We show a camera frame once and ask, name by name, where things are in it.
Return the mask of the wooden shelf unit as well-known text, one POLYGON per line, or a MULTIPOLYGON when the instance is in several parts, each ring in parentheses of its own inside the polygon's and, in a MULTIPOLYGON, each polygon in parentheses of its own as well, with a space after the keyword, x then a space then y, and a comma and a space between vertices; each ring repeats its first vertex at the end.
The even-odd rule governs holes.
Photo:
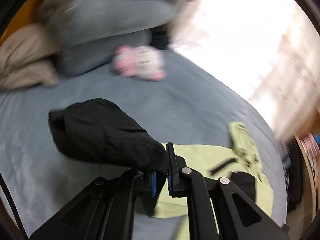
POLYGON ((314 109, 295 133, 302 157, 303 196, 298 205, 303 221, 310 224, 319 211, 319 108, 314 109))

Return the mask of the blue-grey bed blanket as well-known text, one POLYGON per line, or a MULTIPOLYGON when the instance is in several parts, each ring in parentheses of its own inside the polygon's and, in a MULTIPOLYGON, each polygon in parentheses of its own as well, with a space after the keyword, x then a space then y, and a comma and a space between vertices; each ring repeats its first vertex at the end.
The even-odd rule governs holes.
POLYGON ((274 191, 272 219, 285 223, 283 165, 268 124, 246 100, 186 58, 167 50, 164 59, 167 76, 159 82, 117 76, 106 64, 54 87, 1 92, 1 174, 28 235, 93 179, 124 172, 69 159, 53 142, 48 112, 95 98, 114 102, 159 142, 229 148, 228 124, 243 122, 274 191))

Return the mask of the grey pillow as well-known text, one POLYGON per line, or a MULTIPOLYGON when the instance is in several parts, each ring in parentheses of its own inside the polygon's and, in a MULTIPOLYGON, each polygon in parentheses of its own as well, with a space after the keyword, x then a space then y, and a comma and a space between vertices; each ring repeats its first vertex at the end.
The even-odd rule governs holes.
POLYGON ((81 75, 122 45, 148 46, 176 15, 176 0, 43 0, 37 16, 59 45, 57 70, 81 75))

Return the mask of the pink white cat plush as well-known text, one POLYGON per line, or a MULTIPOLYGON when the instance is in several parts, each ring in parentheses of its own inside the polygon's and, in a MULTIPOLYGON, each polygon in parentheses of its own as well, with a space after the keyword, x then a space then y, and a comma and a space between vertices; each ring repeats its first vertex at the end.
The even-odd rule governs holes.
POLYGON ((166 76, 162 52, 152 46, 120 46, 115 51, 113 65, 124 77, 160 81, 166 76))

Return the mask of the beige folded blanket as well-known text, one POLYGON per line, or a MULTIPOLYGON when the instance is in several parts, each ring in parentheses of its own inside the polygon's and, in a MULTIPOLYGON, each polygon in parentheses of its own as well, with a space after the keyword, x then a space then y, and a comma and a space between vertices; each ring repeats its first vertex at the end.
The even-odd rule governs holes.
POLYGON ((49 57, 58 52, 42 25, 33 23, 18 29, 1 45, 1 89, 56 85, 58 78, 49 57))

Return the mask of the white floral curtain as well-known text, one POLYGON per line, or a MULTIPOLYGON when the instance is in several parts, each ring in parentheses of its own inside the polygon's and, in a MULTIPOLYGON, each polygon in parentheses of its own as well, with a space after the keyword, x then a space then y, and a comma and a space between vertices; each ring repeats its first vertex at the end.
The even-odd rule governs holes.
POLYGON ((192 0, 172 49, 247 100, 288 140, 319 106, 319 0, 192 0))

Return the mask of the green and black jacket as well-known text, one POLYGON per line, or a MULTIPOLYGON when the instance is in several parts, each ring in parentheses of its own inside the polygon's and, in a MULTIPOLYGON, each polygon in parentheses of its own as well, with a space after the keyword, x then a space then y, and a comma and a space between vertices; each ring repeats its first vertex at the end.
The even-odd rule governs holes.
POLYGON ((273 192, 254 141, 241 122, 228 125, 233 147, 174 145, 186 167, 186 196, 168 191, 166 144, 157 142, 116 104, 93 99, 48 114, 57 149, 83 162, 127 167, 119 178, 97 178, 33 239, 131 239, 135 205, 161 221, 182 220, 178 239, 269 239, 273 192), (156 195, 149 174, 156 171, 156 195))

